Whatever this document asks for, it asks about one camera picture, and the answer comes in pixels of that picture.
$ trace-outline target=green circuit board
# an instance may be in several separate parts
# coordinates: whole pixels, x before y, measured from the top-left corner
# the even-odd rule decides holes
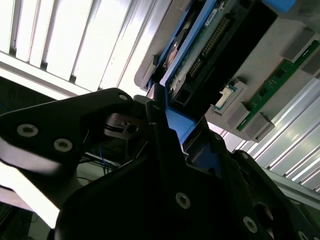
[[[303,52],[303,54],[293,63],[284,59],[280,65],[274,70],[269,78],[262,84],[253,97],[245,104],[250,111],[248,116],[237,127],[242,131],[245,126],[253,119],[260,109],[267,103],[269,99],[283,86],[283,84],[292,77],[305,60],[318,48],[320,43],[313,41],[311,45]]]

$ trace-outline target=wire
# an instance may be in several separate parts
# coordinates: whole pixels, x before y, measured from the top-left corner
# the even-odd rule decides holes
[[[31,223],[34,224],[36,221],[38,221],[39,218],[40,218],[39,216],[36,216],[35,220],[32,221],[32,219],[31,219]]]
[[[92,180],[88,179],[88,178],[85,178],[85,177],[82,177],[82,176],[78,176],[77,177],[78,179],[83,179],[83,180],[87,180],[89,182],[93,182]]]
[[[110,163],[106,162],[104,160],[104,158],[102,157],[102,145],[100,145],[99,147],[99,153],[100,153],[100,158],[101,158],[101,161],[106,165],[106,169],[107,169],[107,172],[109,173],[109,167],[113,167]]]

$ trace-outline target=blue plastic part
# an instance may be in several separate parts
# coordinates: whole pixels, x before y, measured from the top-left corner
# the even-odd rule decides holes
[[[201,27],[204,25],[205,21],[207,20],[209,14],[212,12],[213,7],[216,4],[216,0],[207,0],[195,20],[192,28],[190,29],[188,35],[186,36],[185,40],[183,41],[182,46],[180,47],[180,50],[178,51],[177,55],[175,56],[172,64],[164,74],[163,78],[160,81],[160,84],[162,86],[166,86],[169,81],[172,79],[173,75],[175,74],[179,64],[183,60],[184,56],[188,52],[191,44],[195,40],[198,32],[200,31]]]
[[[180,144],[183,144],[191,132],[195,129],[196,123],[181,113],[167,107],[165,110],[169,128],[176,131]]]
[[[169,67],[169,69],[166,71],[165,75],[163,76],[162,80],[160,81],[160,84],[162,86],[165,86],[165,101],[166,101],[166,118],[169,124],[169,127],[176,131],[180,144],[183,144],[184,141],[187,139],[187,137],[191,134],[191,132],[196,128],[196,122],[189,117],[177,112],[176,110],[172,109],[169,106],[168,103],[168,86],[172,79],[172,76],[174,75],[175,71],[177,70],[179,64],[183,60],[184,56],[189,50],[189,47],[191,46],[192,42],[196,38],[198,32],[200,31],[201,27],[207,20],[209,14],[212,12],[213,7],[216,4],[216,0],[207,0],[195,20],[192,28],[190,29],[188,35],[186,36],[179,52],[175,56],[173,63]]]
[[[182,18],[181,18],[181,20],[180,20],[177,28],[175,29],[175,31],[174,31],[174,33],[173,33],[170,41],[169,41],[168,44],[166,45],[165,49],[162,51],[162,53],[161,53],[161,55],[160,55],[160,57],[159,57],[159,59],[158,59],[158,62],[157,62],[157,65],[156,65],[156,68],[155,68],[155,69],[157,69],[160,64],[163,64],[163,62],[164,62],[164,60],[165,60],[165,57],[166,57],[166,55],[167,55],[167,53],[168,53],[168,51],[169,51],[169,49],[170,49],[170,47],[171,47],[171,44],[172,44],[172,42],[174,41],[175,37],[177,36],[180,28],[182,27],[182,25],[183,25],[183,23],[184,23],[187,15],[188,15],[188,13],[189,13],[190,7],[192,6],[192,3],[193,3],[193,2],[194,2],[193,0],[190,1],[188,7],[185,9],[185,12],[183,13]],[[152,84],[152,78],[149,79],[148,83],[149,83],[150,85]]]
[[[272,5],[282,13],[287,13],[296,4],[296,0],[263,0],[263,2]]]

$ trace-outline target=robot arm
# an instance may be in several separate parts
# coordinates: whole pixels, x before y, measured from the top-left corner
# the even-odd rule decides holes
[[[186,163],[164,99],[154,99],[111,88],[0,117],[1,165],[19,172],[13,190],[44,220],[53,212],[54,239],[320,238],[257,163],[228,152],[208,126],[202,146],[188,149],[211,167]],[[134,140],[131,161],[81,187],[81,156],[106,136]]]

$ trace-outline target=black cable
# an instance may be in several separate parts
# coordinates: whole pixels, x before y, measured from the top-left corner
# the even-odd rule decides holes
[[[39,216],[36,216],[34,221],[32,221],[32,219],[31,219],[31,223],[34,224],[36,221],[38,221],[38,219],[39,219]]]
[[[82,160],[79,162],[79,164],[92,163],[92,162],[99,162],[99,160],[98,159]]]
[[[78,178],[78,179],[83,179],[83,180],[87,180],[87,181],[93,182],[92,180],[90,180],[90,179],[88,179],[88,178],[85,178],[85,177],[82,177],[82,176],[78,176],[77,178]]]

